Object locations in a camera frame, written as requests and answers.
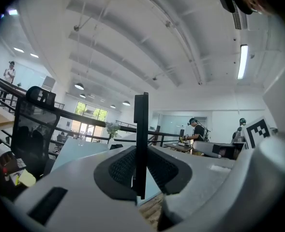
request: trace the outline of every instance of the wooden floor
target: wooden floor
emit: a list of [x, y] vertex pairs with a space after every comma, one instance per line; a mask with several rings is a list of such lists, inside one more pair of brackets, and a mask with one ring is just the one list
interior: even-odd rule
[[159, 194], [155, 198], [149, 200], [140, 206], [141, 215], [147, 220], [154, 229], [157, 229], [158, 219], [161, 214], [163, 194]]

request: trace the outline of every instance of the ceiling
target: ceiling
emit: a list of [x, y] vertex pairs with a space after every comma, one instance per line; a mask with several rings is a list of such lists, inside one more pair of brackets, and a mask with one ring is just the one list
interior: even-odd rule
[[[8, 51], [14, 57], [23, 58], [37, 64], [42, 64], [39, 58], [35, 58], [30, 54], [37, 53], [33, 50], [23, 28], [20, 24], [19, 15], [6, 15], [0, 20], [0, 38]], [[14, 50], [14, 48], [22, 49], [24, 53]]]
[[[65, 88], [75, 96], [76, 82], [114, 103], [198, 85], [263, 87], [281, 52], [275, 19], [242, 16], [246, 28], [237, 30], [219, 0], [29, 0], [33, 11], [26, 0], [18, 3], [28, 37], [17, 26], [7, 44], [27, 52], [35, 45], [56, 80], [69, 78]], [[250, 58], [237, 80], [241, 44]]]

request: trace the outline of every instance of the white shirt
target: white shirt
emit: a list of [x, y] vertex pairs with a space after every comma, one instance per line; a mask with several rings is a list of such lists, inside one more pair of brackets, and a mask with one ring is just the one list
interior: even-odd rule
[[15, 77], [15, 70], [14, 69], [6, 69], [5, 71], [6, 75], [5, 75], [5, 80], [8, 82], [8, 83], [11, 83], [13, 78], [11, 78], [11, 76]]

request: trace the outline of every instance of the air vent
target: air vent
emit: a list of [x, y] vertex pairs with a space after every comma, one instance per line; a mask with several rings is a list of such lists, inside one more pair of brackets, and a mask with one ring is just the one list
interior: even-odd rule
[[243, 28], [241, 26], [241, 20], [240, 20], [239, 13], [238, 13], [238, 7], [237, 7], [237, 5], [235, 4], [234, 1], [233, 1], [233, 4], [234, 4], [234, 7], [235, 7], [235, 12], [233, 13], [233, 18], [234, 18], [234, 22], [235, 22], [235, 28], [238, 29], [238, 30], [241, 30]]

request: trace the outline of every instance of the cap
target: cap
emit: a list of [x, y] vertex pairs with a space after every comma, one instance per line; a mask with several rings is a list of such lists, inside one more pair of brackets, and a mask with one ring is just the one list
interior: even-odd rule
[[249, 6], [243, 0], [234, 0], [234, 2], [238, 6], [238, 8], [245, 14], [249, 15], [253, 13], [253, 11], [249, 8]]

